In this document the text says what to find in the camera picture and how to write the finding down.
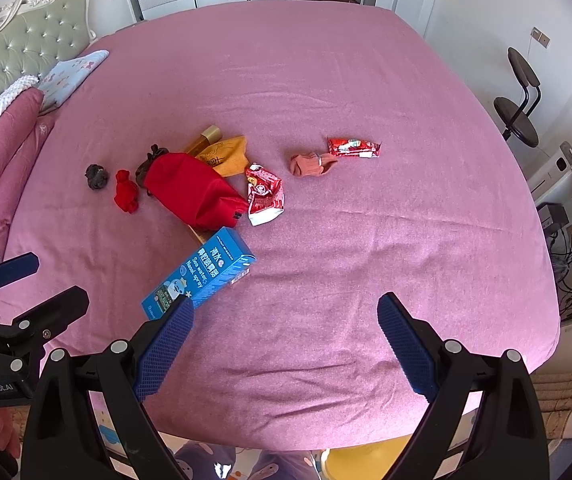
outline pink bed sheet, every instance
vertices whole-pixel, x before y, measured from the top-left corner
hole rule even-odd
[[[411,433],[413,394],[381,330],[392,290],[473,352],[554,350],[559,316],[528,187],[475,97],[388,10],[268,1],[180,12],[102,38],[110,57],[58,110],[26,184],[6,257],[35,276],[0,290],[0,321],[77,284],[88,314],[55,344],[101,351],[130,337],[139,304],[197,247],[152,198],[125,214],[92,163],[134,171],[152,143],[181,149],[210,124],[245,135],[283,179],[285,212],[239,232],[250,276],[197,310],[160,392],[157,428],[269,449],[353,446]],[[382,142],[323,178],[288,173],[326,136]],[[231,179],[243,191],[243,179]]]

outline nasal spray box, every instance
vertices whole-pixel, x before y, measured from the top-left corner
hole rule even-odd
[[[180,294],[195,308],[226,283],[236,281],[255,261],[234,229],[222,227],[141,302],[148,319],[159,319]]]

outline snack wrapper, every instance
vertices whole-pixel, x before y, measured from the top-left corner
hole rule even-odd
[[[328,139],[328,151],[335,156],[362,156],[371,158],[379,156],[379,147],[368,140],[359,139]]]
[[[245,170],[248,179],[248,218],[252,225],[274,220],[284,212],[284,191],[281,179],[259,164]]]

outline tufted green headboard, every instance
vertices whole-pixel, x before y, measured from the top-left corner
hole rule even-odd
[[[88,0],[15,0],[0,7],[0,94],[24,74],[45,76],[95,38]]]

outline rolled sock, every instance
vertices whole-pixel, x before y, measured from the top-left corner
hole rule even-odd
[[[320,176],[328,173],[336,162],[337,157],[330,153],[295,155],[290,159],[290,173],[294,176]]]

